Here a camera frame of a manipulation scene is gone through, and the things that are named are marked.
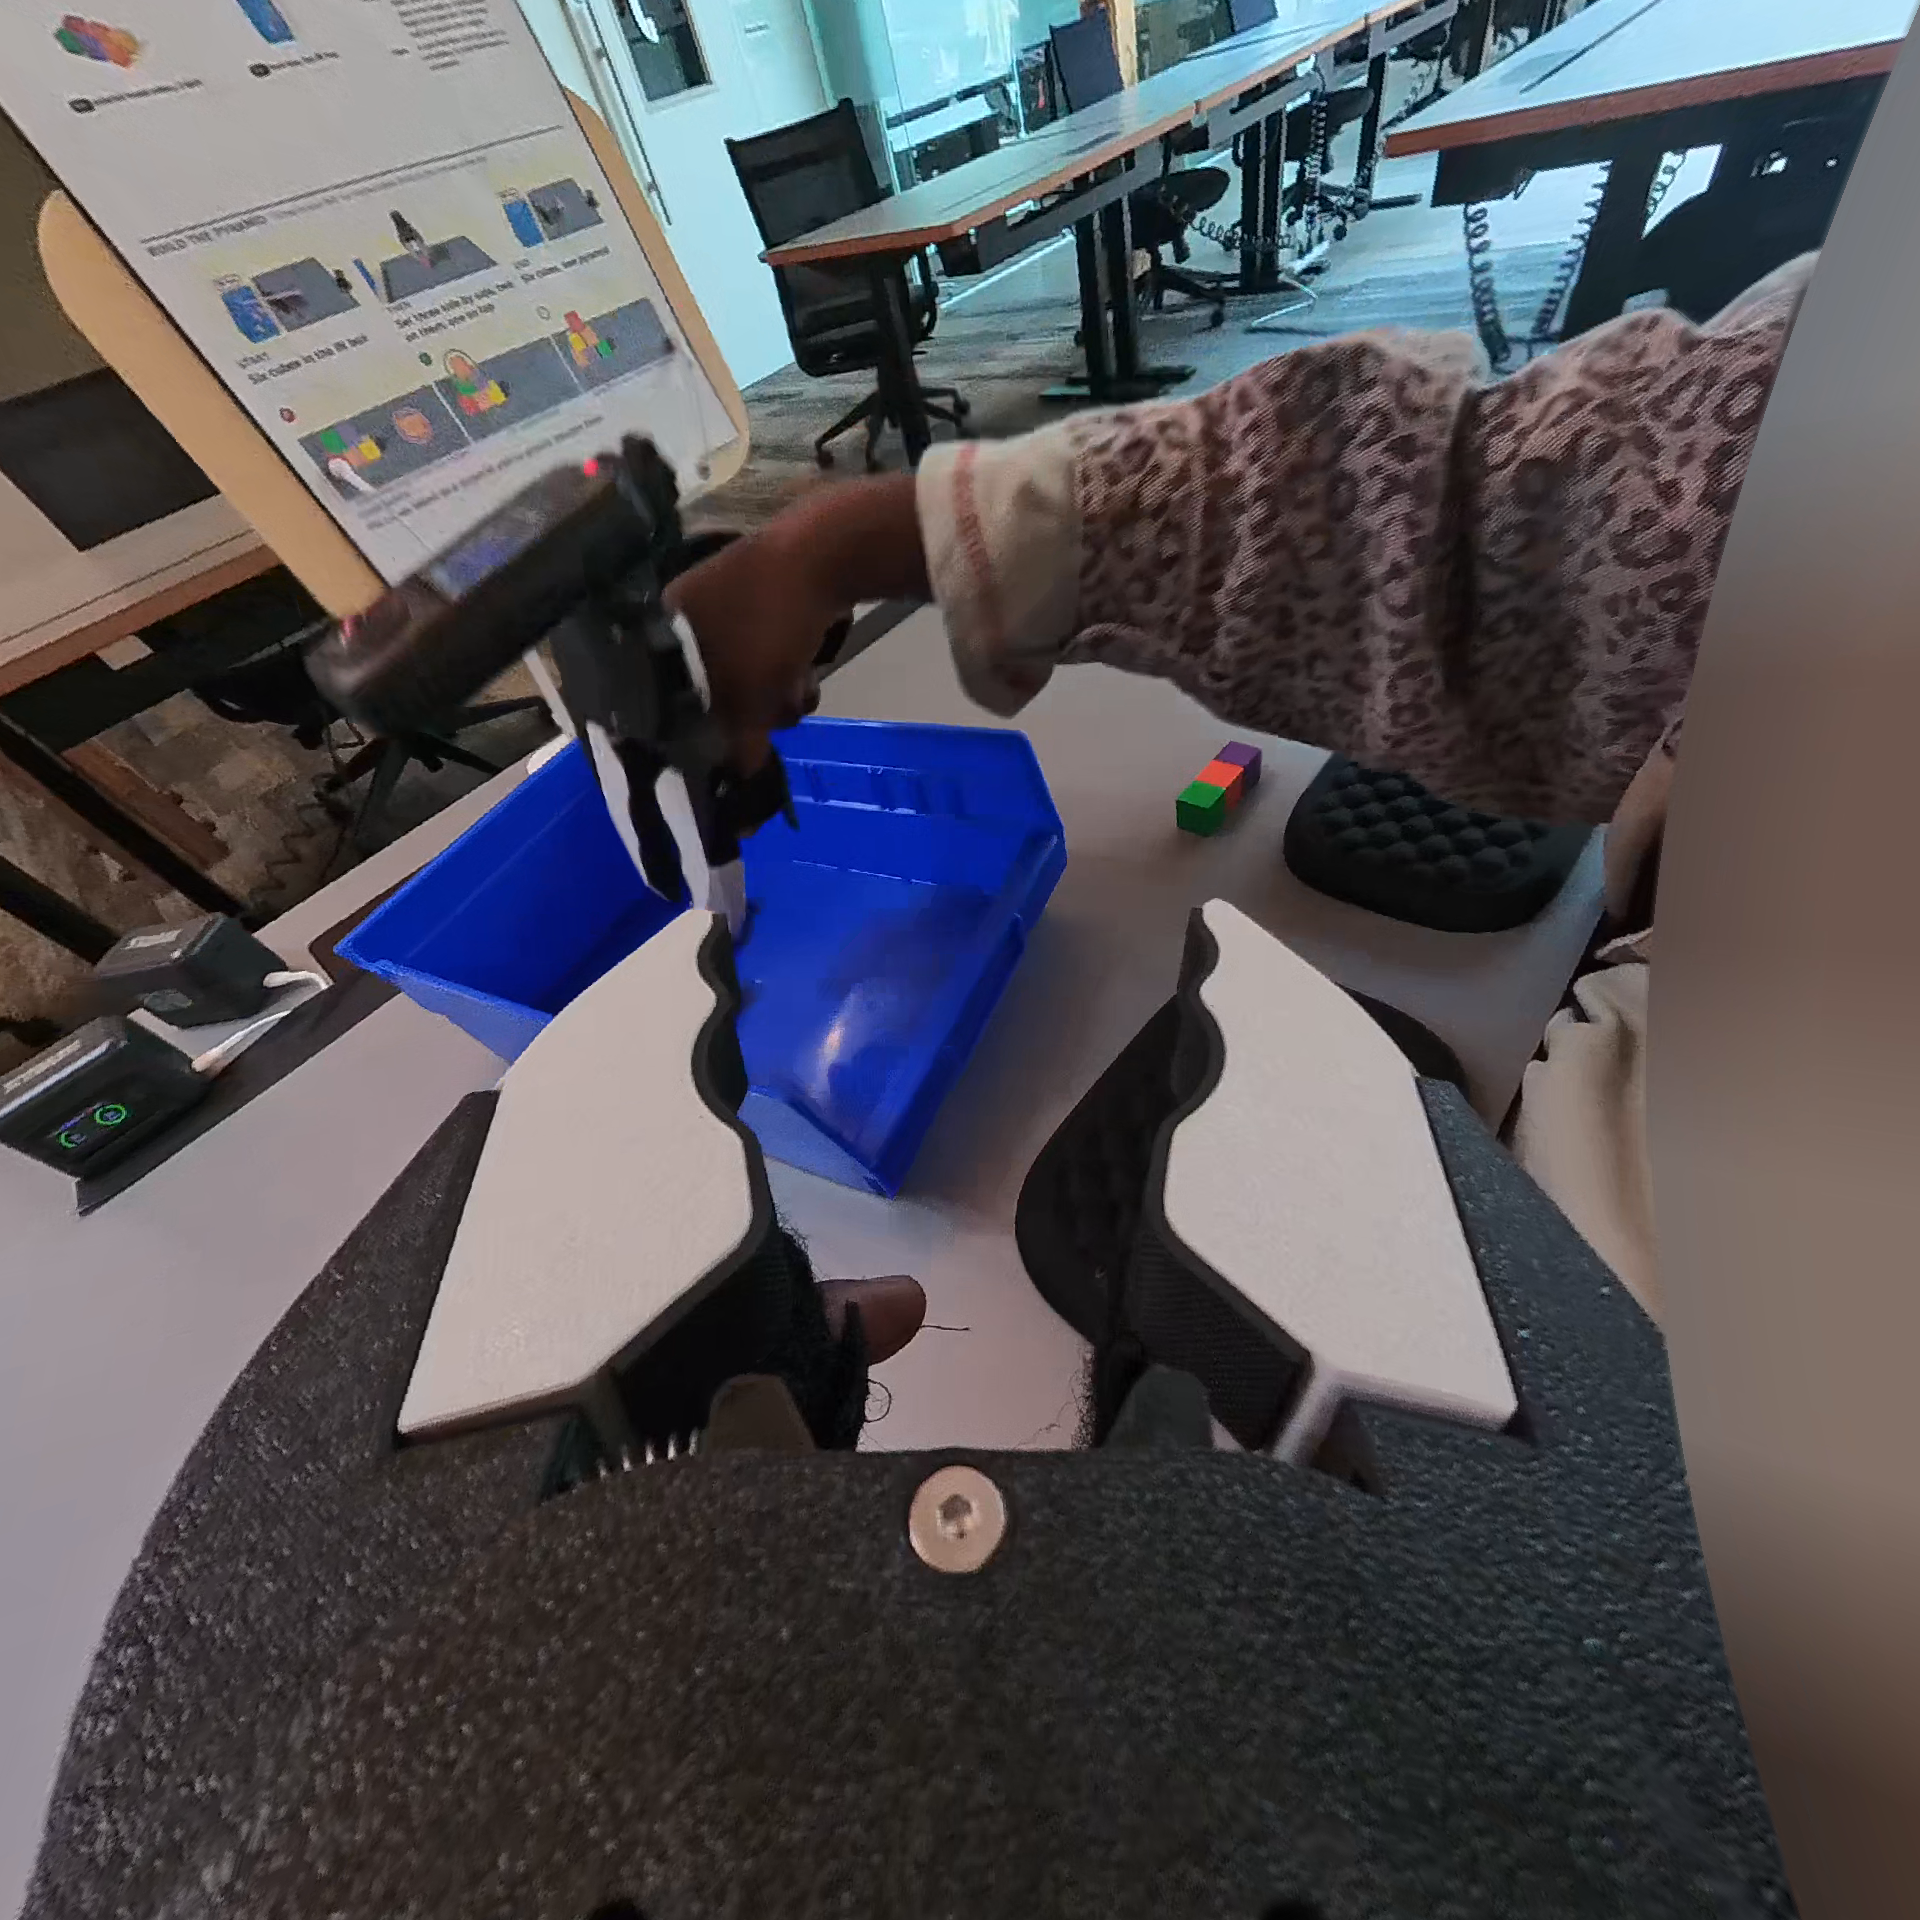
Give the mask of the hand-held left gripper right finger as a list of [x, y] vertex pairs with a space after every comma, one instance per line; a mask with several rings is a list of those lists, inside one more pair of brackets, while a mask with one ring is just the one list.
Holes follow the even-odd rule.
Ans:
[[1520, 1412], [1423, 1080], [1342, 985], [1227, 900], [1188, 917], [1151, 1145], [1151, 1358], [1239, 1446], [1312, 1461], [1352, 1404]]

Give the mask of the person's beige pants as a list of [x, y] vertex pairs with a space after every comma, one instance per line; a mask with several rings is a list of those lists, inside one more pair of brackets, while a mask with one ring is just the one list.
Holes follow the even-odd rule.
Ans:
[[1613, 956], [1553, 1014], [1511, 1119], [1511, 1154], [1663, 1325], [1646, 1126], [1649, 963]]

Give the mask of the person's right hand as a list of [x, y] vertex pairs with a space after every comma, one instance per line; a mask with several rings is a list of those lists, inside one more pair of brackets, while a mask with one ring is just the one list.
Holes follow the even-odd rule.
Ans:
[[709, 707], [738, 764], [805, 713], [838, 622], [863, 603], [929, 598], [913, 471], [820, 487], [663, 589], [693, 630]]

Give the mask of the pale desk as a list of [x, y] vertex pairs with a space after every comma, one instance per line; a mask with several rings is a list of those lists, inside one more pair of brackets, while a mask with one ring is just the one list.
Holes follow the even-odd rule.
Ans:
[[[1300, 887], [1284, 822], [1326, 749], [1179, 689], [1068, 667], [1013, 719], [1068, 869], [896, 1199], [771, 1166], [826, 1277], [913, 1273], [929, 1325], [880, 1367], [863, 1446], [1059, 1452], [1086, 1344], [1032, 1292], [1016, 1196], [1034, 1154], [1173, 993], [1194, 902], [1231, 900], [1339, 982], [1441, 1036], [1493, 1123], [1599, 912], [1599, 839], [1520, 929], [1379, 924]], [[1175, 799], [1227, 740], [1263, 781], [1213, 837]], [[99, 1214], [2, 1154], [2, 1913], [17, 1917], [69, 1717], [153, 1513], [237, 1373], [466, 1092], [500, 1074], [407, 997], [298, 1065]]]

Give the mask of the black office chair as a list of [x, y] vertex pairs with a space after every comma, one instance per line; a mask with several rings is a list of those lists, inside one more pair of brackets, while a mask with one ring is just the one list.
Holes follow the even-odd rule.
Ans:
[[[727, 139], [741, 197], [762, 251], [887, 199], [859, 106], [849, 97], [789, 124]], [[863, 462], [880, 468], [880, 435], [893, 428], [910, 467], [922, 462], [929, 428], [968, 432], [968, 399], [956, 387], [925, 384], [917, 350], [938, 323], [938, 289], [926, 251], [901, 257], [844, 257], [771, 266], [793, 362], [807, 375], [869, 371], [874, 390], [832, 422], [814, 441], [820, 467], [852, 428], [868, 428]]]
[[316, 799], [348, 828], [348, 842], [358, 854], [388, 842], [391, 800], [410, 764], [428, 775], [454, 764], [494, 778], [502, 764], [472, 749], [466, 733], [532, 713], [552, 725], [545, 700], [521, 694], [475, 700], [398, 733], [372, 730], [345, 716], [315, 688], [303, 653], [316, 633], [315, 622], [283, 636], [244, 639], [238, 656], [207, 682], [194, 682], [192, 694], [225, 719], [282, 725], [295, 743], [321, 749], [328, 770], [321, 778]]
[[[1073, 19], [1047, 30], [1047, 82], [1059, 118], [1125, 90], [1107, 2], [1086, 2]], [[1201, 153], [1200, 130], [1164, 133], [1164, 175], [1128, 199], [1130, 283], [1151, 313], [1160, 313], [1173, 292], [1188, 304], [1200, 304], [1207, 329], [1221, 329], [1227, 323], [1227, 292], [1236, 280], [1191, 269], [1188, 233], [1201, 211], [1224, 202], [1231, 175], [1210, 164], [1179, 166], [1175, 159], [1191, 153]]]

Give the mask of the black charger block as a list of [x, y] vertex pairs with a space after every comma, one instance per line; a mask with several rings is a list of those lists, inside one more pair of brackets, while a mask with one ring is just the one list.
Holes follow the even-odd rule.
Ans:
[[241, 920], [200, 914], [125, 933], [92, 964], [86, 993], [99, 1014], [215, 1026], [261, 1014], [283, 982], [279, 953]]

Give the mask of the wood-edged side desk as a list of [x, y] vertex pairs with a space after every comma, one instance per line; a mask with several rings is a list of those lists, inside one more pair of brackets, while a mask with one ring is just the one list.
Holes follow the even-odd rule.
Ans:
[[276, 553], [225, 495], [77, 547], [2, 480], [2, 689], [35, 685], [268, 567]]

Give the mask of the black bumpy wrist rest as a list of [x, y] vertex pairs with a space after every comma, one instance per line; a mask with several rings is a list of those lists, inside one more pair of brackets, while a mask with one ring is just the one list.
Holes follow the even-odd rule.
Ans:
[[1590, 828], [1462, 807], [1402, 770], [1332, 755], [1284, 824], [1303, 887], [1423, 929], [1532, 924], [1563, 891]]

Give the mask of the person's left hand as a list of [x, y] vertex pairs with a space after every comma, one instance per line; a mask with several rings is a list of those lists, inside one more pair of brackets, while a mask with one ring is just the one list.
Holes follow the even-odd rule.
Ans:
[[868, 1362], [896, 1358], [925, 1329], [925, 1284], [910, 1273], [822, 1279], [820, 1304], [834, 1341], [855, 1344]]

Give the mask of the black monitor screen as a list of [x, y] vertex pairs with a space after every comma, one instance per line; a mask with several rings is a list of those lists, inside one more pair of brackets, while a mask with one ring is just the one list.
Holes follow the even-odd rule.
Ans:
[[102, 547], [219, 492], [107, 368], [2, 399], [2, 476], [75, 549]]

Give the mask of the blue plastic bin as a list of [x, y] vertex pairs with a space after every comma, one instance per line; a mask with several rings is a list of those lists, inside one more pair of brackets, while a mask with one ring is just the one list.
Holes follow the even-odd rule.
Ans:
[[[778, 739], [795, 824], [744, 842], [744, 1123], [765, 1157], [893, 1196], [1064, 876], [1023, 733], [810, 716]], [[672, 908], [566, 748], [337, 956], [515, 1060]]]

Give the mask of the person's right forearm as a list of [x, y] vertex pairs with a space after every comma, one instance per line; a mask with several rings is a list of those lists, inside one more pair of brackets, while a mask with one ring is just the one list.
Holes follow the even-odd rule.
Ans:
[[1175, 685], [1496, 813], [1604, 824], [1675, 755], [1716, 565], [1819, 253], [1490, 375], [1373, 329], [1201, 393], [938, 446], [914, 479], [968, 695]]

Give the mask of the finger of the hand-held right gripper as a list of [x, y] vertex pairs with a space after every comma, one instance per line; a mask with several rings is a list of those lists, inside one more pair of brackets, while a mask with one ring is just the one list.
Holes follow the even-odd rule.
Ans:
[[638, 876], [663, 902], [687, 902], [683, 846], [657, 794], [671, 761], [651, 743], [614, 736], [597, 719], [582, 722], [582, 740], [609, 824]]
[[721, 775], [709, 764], [666, 764], [660, 770], [660, 822], [680, 857], [687, 906], [721, 914], [727, 924], [744, 924], [748, 878]]

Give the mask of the long brown-edged office desk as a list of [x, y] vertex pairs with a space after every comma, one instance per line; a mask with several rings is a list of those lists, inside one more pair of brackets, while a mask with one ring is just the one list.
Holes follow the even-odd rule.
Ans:
[[1191, 371], [1139, 354], [1130, 197], [1170, 175], [1188, 138], [1204, 138], [1194, 154], [1231, 145], [1242, 215], [1221, 242], [1236, 251], [1227, 289], [1236, 299], [1288, 292], [1294, 308], [1306, 304], [1300, 269], [1332, 239], [1317, 215], [1326, 97], [1358, 81], [1370, 85], [1352, 182], [1358, 202], [1337, 215], [1358, 223], [1370, 211], [1387, 60], [1409, 39], [1447, 30], [1454, 15], [1457, 2], [1279, 2], [1272, 19], [1068, 111], [1013, 145], [768, 244], [762, 262], [860, 269], [881, 299], [881, 368], [896, 372], [905, 347], [904, 301], [886, 280], [893, 266], [937, 251], [947, 269], [973, 274], [1071, 233], [1086, 371], [1047, 399], [1158, 398]]

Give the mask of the black power bank with screen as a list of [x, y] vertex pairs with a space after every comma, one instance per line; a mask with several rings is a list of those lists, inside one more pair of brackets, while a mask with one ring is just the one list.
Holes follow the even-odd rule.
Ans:
[[176, 1042], [95, 1015], [2, 1075], [2, 1145], [80, 1181], [159, 1139], [209, 1087]]

